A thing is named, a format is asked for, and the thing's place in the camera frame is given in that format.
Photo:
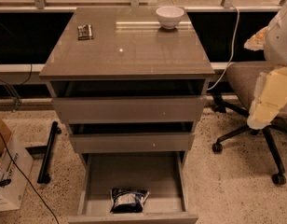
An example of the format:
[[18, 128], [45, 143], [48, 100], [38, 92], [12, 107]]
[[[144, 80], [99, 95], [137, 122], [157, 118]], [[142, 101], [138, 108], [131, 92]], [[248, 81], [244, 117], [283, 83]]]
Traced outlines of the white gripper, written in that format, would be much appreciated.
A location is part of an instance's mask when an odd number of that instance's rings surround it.
[[[267, 61], [287, 65], [287, 2], [270, 21], [244, 43], [244, 48], [264, 50]], [[287, 67], [261, 72], [255, 83], [247, 124], [264, 129], [287, 104]]]

